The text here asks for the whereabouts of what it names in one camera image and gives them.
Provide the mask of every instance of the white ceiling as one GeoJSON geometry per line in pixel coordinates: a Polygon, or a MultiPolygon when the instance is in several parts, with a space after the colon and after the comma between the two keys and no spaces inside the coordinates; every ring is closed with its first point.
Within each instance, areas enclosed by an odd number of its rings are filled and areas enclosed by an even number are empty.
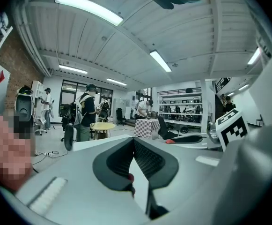
{"type": "Polygon", "coordinates": [[[93,1],[120,14],[123,22],[116,27],[54,0],[28,2],[31,35],[48,68],[73,66],[88,71],[85,79],[112,78],[127,83],[127,90],[261,72],[247,65],[257,45],[243,0],[202,0],[174,10],[151,0],[93,1]],[[155,49],[171,73],[149,56],[155,49]]]}

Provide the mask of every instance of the office chair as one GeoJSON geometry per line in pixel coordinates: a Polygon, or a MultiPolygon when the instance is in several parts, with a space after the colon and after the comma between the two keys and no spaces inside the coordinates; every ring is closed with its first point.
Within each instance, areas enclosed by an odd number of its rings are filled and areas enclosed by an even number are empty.
{"type": "Polygon", "coordinates": [[[164,118],[161,116],[157,116],[158,121],[160,123],[160,130],[158,131],[158,134],[164,139],[171,139],[172,141],[176,143],[199,143],[202,141],[202,136],[200,135],[176,135],[172,132],[167,131],[166,123],[164,121],[164,118]]]}
{"type": "Polygon", "coordinates": [[[35,125],[39,127],[39,129],[35,130],[35,133],[39,132],[41,136],[42,136],[42,132],[47,133],[47,131],[43,129],[43,126],[46,123],[46,120],[44,117],[45,113],[46,113],[46,110],[43,110],[41,113],[41,117],[37,118],[37,122],[35,123],[35,125]]]}
{"type": "Polygon", "coordinates": [[[125,118],[125,116],[123,117],[122,116],[122,109],[121,108],[118,108],[117,110],[116,110],[116,118],[117,118],[117,120],[119,121],[118,123],[117,123],[117,125],[118,124],[122,124],[122,126],[124,126],[126,123],[125,123],[125,121],[126,121],[126,118],[125,118]]]}

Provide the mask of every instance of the shelf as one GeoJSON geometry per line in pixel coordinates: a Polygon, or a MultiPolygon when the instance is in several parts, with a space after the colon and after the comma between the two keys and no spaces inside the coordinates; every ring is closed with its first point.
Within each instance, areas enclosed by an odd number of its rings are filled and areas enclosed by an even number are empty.
{"type": "Polygon", "coordinates": [[[202,105],[202,103],[162,103],[159,106],[174,106],[174,105],[202,105]]]}
{"type": "Polygon", "coordinates": [[[159,95],[160,98],[182,98],[182,97],[194,97],[194,96],[201,96],[201,92],[191,92],[191,93],[177,93],[177,94],[165,94],[159,95]]]}
{"type": "MultiPolygon", "coordinates": [[[[184,113],[176,113],[176,112],[159,112],[159,114],[173,114],[173,115],[185,115],[184,113]]],[[[202,116],[202,114],[198,113],[187,113],[186,116],[202,116]]]]}
{"type": "Polygon", "coordinates": [[[189,126],[197,126],[197,127],[201,127],[201,123],[197,123],[197,122],[184,122],[184,121],[175,121],[175,120],[169,120],[169,119],[164,119],[165,122],[168,123],[174,123],[174,124],[180,124],[180,125],[189,125],[189,126]]]}

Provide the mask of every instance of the floor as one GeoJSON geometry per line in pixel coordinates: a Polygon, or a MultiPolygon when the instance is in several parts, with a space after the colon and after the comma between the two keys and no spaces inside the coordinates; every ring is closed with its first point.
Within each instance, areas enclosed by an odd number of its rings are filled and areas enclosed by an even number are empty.
{"type": "MultiPolygon", "coordinates": [[[[114,137],[118,135],[128,134],[133,136],[134,128],[129,125],[116,125],[113,129],[109,130],[108,136],[114,137]]],[[[61,125],[53,125],[51,130],[43,133],[42,136],[36,135],[36,150],[39,154],[36,157],[32,157],[33,167],[37,171],[43,171],[53,163],[57,162],[62,156],[67,153],[64,146],[64,142],[61,142],[61,138],[64,136],[64,131],[61,125]],[[44,152],[57,151],[59,154],[54,155],[56,158],[45,157],[44,152]]]]}

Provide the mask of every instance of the man in white shirt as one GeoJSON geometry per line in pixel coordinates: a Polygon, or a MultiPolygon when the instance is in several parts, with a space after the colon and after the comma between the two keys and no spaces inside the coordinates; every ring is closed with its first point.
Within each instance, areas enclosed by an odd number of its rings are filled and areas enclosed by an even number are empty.
{"type": "Polygon", "coordinates": [[[135,114],[135,120],[137,121],[137,119],[146,118],[148,107],[152,106],[153,103],[154,103],[153,100],[139,102],[139,105],[135,114]]]}
{"type": "Polygon", "coordinates": [[[45,89],[46,91],[46,99],[41,101],[41,103],[44,104],[44,110],[46,110],[45,112],[45,130],[49,130],[51,129],[51,120],[50,120],[50,104],[51,104],[51,89],[47,88],[45,89]]]}

